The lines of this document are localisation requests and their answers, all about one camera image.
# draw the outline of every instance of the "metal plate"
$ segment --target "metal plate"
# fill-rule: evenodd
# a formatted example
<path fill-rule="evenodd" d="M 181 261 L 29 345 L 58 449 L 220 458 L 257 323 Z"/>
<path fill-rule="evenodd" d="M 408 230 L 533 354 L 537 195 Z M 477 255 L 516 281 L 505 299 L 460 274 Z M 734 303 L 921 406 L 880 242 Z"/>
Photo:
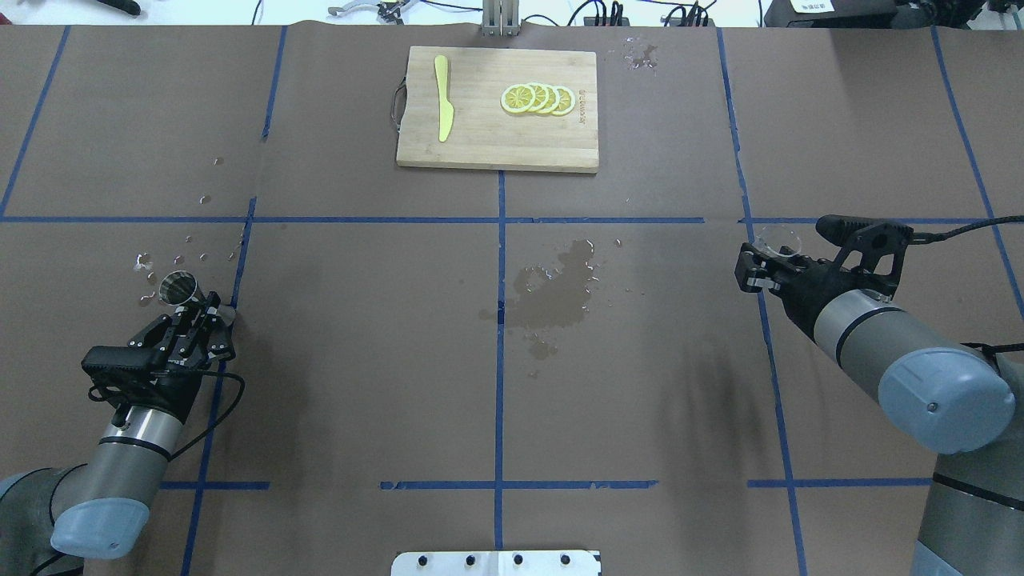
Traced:
<path fill-rule="evenodd" d="M 427 574 L 600 576 L 601 553 L 588 550 L 404 552 L 391 563 L 391 576 Z"/>

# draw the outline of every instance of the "light blue cap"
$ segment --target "light blue cap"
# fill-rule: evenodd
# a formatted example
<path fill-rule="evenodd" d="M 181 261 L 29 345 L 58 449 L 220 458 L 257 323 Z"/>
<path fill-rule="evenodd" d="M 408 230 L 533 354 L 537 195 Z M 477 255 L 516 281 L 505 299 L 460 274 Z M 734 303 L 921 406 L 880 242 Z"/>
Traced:
<path fill-rule="evenodd" d="M 939 558 L 921 541 L 913 546 L 913 566 L 910 573 L 914 576 L 964 576 L 959 570 Z"/>
<path fill-rule="evenodd" d="M 114 560 L 131 551 L 150 520 L 138 500 L 99 498 L 65 510 L 53 525 L 50 545 L 69 556 Z"/>
<path fill-rule="evenodd" d="M 995 370 L 951 347 L 914 351 L 892 363 L 879 383 L 879 404 L 896 427 L 940 454 L 992 442 L 1017 407 Z"/>

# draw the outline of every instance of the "metal bracket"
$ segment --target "metal bracket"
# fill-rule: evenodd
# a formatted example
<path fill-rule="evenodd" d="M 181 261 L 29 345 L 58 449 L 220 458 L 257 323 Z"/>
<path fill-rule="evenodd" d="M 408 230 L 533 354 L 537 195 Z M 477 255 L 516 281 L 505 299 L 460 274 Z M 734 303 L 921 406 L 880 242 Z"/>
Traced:
<path fill-rule="evenodd" d="M 484 36 L 519 36 L 519 0 L 483 0 Z"/>
<path fill-rule="evenodd" d="M 406 552 L 391 563 L 391 576 L 601 576 L 601 552 L 522 550 Z"/>

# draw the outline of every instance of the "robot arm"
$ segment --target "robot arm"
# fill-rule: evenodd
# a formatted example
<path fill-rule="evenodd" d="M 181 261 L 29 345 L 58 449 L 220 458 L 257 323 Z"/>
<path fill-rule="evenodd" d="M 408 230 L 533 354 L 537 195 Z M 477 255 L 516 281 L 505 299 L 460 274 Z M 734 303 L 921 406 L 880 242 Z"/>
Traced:
<path fill-rule="evenodd" d="M 786 316 L 901 430 L 940 454 L 916 544 L 914 576 L 995 576 L 1024 566 L 1024 370 L 938 334 L 892 303 L 908 246 L 947 235 L 890 220 L 823 216 L 835 260 L 744 243 L 736 281 L 768 289 Z M 846 269 L 854 252 L 860 263 Z M 892 256 L 892 271 L 876 274 Z"/>
<path fill-rule="evenodd" d="M 95 346 L 82 361 L 93 382 L 90 400 L 115 409 L 89 464 L 0 482 L 0 575 L 66 573 L 83 558 L 127 554 L 168 463 L 209 433 L 174 451 L 203 377 L 234 377 L 209 372 L 234 358 L 234 311 L 221 306 L 216 292 L 204 295 L 187 272 L 168 275 L 160 295 L 173 314 L 127 345 Z M 239 396 L 214 425 L 237 406 L 244 389 L 238 379 Z"/>

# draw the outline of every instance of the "black power strip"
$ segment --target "black power strip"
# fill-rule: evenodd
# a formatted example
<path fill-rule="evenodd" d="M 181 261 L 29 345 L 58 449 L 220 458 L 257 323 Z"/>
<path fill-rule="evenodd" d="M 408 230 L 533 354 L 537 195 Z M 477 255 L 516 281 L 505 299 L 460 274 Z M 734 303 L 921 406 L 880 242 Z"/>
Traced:
<path fill-rule="evenodd" d="M 584 26 L 597 26 L 597 16 L 584 16 L 584 18 L 583 18 L 583 25 Z M 623 26 L 629 26 L 629 25 L 630 25 L 630 18 L 628 18 L 626 16 L 623 16 Z"/>

